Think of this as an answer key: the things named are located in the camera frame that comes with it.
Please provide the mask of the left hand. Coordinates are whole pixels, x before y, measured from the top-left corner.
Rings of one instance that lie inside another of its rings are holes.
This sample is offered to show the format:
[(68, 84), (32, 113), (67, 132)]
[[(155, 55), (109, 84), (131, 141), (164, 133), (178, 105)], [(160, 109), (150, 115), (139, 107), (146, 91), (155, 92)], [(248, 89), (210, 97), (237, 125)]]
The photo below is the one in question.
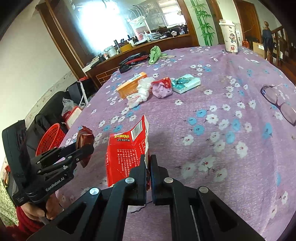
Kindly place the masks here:
[(53, 220), (63, 211), (56, 194), (52, 194), (47, 200), (46, 211), (33, 203), (25, 203), (21, 206), (21, 209), (28, 218), (35, 221), (41, 221), (43, 217), (46, 217), (48, 220)]

